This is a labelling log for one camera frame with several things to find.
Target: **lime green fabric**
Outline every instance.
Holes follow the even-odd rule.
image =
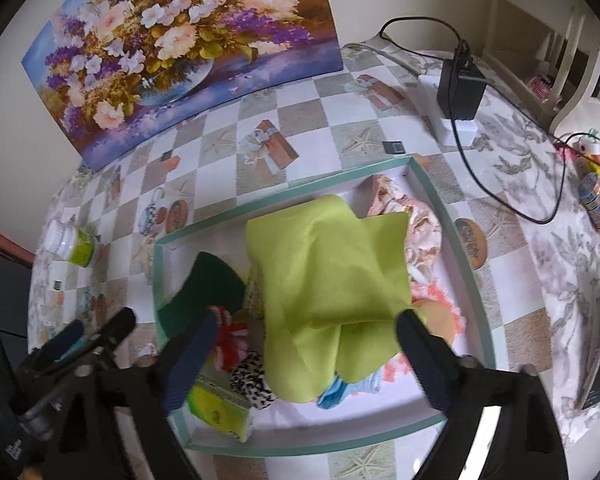
[[[265,374],[281,399],[309,402],[335,374],[356,383],[398,352],[395,316],[411,306],[408,219],[359,219],[327,195],[247,223],[264,300]]]

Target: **checkered tablecloth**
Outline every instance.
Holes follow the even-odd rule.
[[[440,73],[439,61],[380,46],[422,73]],[[370,51],[344,49],[343,57],[346,68],[341,72],[265,89],[213,108],[152,137],[96,174],[80,168],[53,197],[45,229],[53,218],[73,220],[98,235],[104,250],[92,269],[82,269],[55,260],[39,245],[30,292],[30,349],[75,317],[94,326],[122,306],[131,306],[139,325],[122,349],[122,364],[155,351],[151,258],[153,242],[164,231],[141,233],[141,216],[151,204],[182,201],[182,222],[190,224],[320,176],[385,160],[391,155],[384,152],[382,141],[401,140],[407,153],[423,156],[452,218],[475,221],[486,236],[488,259],[475,275],[496,355],[502,356],[498,367],[517,369],[532,363],[544,372],[553,366],[558,423],[567,443],[577,440],[600,411],[573,410],[580,349],[589,347],[590,313],[600,301],[600,238],[578,204],[573,169],[569,168],[557,219],[542,227],[521,221],[475,185],[455,148],[436,142],[429,120],[414,104],[416,76]],[[480,67],[505,88],[488,67]],[[368,96],[347,91],[360,75],[384,82],[403,99],[379,110]],[[547,216],[555,204],[562,164],[551,144],[491,89],[476,119],[478,135],[466,150],[475,173],[517,208],[536,218]],[[275,125],[299,155],[270,180],[237,153],[240,140],[263,120]],[[295,478],[290,473],[293,463],[302,460],[315,473],[312,478],[367,478],[369,472],[373,478],[395,478],[397,471],[410,478],[411,466],[397,464],[396,457],[406,457],[407,447],[416,450],[407,453],[409,457],[420,453],[423,458],[428,450],[408,440],[412,437],[349,452],[289,458],[285,464],[280,460],[286,458],[196,456],[194,461],[209,478],[215,475],[219,480],[234,478],[239,467],[241,478],[253,473],[254,478],[288,480]],[[139,448],[132,455],[141,455]]]

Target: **beige wall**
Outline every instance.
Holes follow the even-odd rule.
[[[58,185],[79,157],[43,107],[20,64],[46,20],[64,0],[28,0],[0,38],[0,232],[34,250]],[[373,36],[401,14],[448,20],[479,52],[488,0],[330,0],[341,43]],[[411,48],[451,48],[443,27],[410,23],[390,31]]]

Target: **colorful bottle label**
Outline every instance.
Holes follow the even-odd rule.
[[[68,261],[80,267],[87,267],[93,258],[95,247],[96,239],[92,235],[78,230],[75,247]]]

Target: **green cloth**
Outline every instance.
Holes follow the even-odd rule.
[[[202,322],[208,306],[223,306],[233,314],[242,308],[244,282],[217,256],[200,251],[191,272],[173,299],[158,310],[158,322],[173,339]]]
[[[264,300],[265,374],[281,399],[316,399],[336,374],[357,383],[398,352],[395,317],[411,306],[408,219],[359,219],[327,195],[247,223]]]

